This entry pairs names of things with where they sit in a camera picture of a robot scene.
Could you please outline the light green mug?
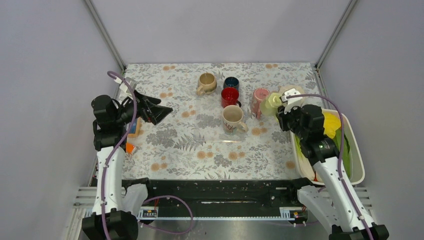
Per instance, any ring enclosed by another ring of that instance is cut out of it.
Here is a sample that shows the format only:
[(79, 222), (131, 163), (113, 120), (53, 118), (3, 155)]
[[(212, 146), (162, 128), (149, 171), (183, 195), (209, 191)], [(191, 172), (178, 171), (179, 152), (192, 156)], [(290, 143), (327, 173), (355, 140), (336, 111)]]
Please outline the light green mug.
[(259, 105), (261, 115), (265, 117), (275, 117), (278, 112), (278, 108), (284, 104), (282, 97), (283, 94), (279, 92), (272, 92), (266, 96)]

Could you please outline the red mug black handle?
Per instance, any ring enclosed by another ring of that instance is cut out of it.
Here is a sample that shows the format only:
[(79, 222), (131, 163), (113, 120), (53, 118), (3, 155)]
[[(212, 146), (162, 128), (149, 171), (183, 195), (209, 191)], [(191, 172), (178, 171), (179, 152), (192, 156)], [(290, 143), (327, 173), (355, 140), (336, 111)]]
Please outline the red mug black handle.
[(234, 87), (226, 87), (221, 91), (221, 106), (223, 108), (235, 105), (241, 107), (242, 104), (239, 101), (239, 91)]

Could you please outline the pink ghost mug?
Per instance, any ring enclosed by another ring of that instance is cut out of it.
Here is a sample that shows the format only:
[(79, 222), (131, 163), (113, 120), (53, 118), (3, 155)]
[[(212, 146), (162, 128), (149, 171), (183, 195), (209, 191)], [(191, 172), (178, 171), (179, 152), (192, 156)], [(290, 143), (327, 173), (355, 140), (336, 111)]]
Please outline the pink ghost mug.
[(261, 118), (262, 114), (260, 110), (260, 104), (269, 94), (270, 91), (263, 87), (256, 88), (252, 93), (250, 111), (251, 114), (258, 120)]

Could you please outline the tall cream illustrated mug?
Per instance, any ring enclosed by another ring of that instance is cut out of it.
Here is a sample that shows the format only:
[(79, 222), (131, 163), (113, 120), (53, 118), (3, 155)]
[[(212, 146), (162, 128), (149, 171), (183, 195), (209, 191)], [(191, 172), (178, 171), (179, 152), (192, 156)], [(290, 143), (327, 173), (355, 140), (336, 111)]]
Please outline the tall cream illustrated mug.
[(247, 133), (249, 127), (243, 122), (244, 112), (238, 105), (228, 105), (222, 111), (223, 130), (227, 134)]

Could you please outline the blue ribbed mug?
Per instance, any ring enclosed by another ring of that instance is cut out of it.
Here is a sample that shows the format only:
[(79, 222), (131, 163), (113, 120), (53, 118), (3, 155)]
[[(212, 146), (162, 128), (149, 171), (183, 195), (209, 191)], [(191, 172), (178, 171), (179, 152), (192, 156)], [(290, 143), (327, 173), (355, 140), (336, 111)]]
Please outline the blue ribbed mug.
[(223, 82), (223, 88), (234, 88), (237, 91), (239, 90), (240, 87), (240, 81), (233, 76), (227, 77), (224, 82)]

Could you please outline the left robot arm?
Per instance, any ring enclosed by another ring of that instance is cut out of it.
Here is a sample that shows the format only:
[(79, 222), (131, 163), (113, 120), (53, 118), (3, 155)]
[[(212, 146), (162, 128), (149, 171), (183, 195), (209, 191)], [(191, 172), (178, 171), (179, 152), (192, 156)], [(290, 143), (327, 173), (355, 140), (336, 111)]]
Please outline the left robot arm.
[(129, 187), (122, 196), (122, 170), (126, 154), (127, 126), (142, 119), (159, 124), (173, 109), (160, 105), (158, 98), (137, 91), (122, 103), (108, 95), (100, 95), (91, 102), (94, 148), (97, 151), (99, 173), (96, 199), (90, 216), (82, 219), (81, 229), (90, 240), (135, 240), (139, 227), (136, 214), (141, 205), (155, 200), (155, 192), (145, 183)]

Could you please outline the beige round mug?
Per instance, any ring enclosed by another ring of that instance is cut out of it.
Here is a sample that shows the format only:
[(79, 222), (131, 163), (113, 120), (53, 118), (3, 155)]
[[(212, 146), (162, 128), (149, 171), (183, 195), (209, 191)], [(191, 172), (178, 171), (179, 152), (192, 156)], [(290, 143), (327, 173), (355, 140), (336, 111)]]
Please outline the beige round mug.
[(198, 87), (196, 89), (196, 95), (210, 95), (217, 88), (217, 80), (212, 73), (203, 73), (198, 79)]

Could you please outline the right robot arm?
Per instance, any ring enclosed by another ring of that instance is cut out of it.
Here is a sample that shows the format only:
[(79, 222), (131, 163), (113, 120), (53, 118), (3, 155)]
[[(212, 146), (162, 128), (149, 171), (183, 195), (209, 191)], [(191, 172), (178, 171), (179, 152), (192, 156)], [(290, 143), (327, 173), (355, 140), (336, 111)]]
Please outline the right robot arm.
[(324, 134), (325, 117), (321, 107), (307, 104), (286, 111), (277, 110), (276, 117), (283, 131), (299, 138), (302, 154), (321, 177), (331, 200), (326, 200), (306, 178), (292, 181), (287, 201), (293, 206), (303, 204), (328, 233), (330, 240), (386, 240), (389, 231), (376, 224), (365, 209), (349, 181), (343, 165), (339, 165), (340, 149)]

